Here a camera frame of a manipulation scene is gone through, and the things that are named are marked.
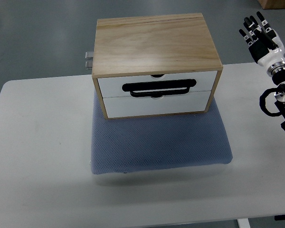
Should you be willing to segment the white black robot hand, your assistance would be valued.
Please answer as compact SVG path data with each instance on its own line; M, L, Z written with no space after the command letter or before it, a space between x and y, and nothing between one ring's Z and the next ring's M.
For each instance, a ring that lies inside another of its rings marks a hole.
M239 33L248 45L253 60L264 67L272 77L276 72L285 69L285 47L278 33L271 27L261 12L244 18L245 30Z

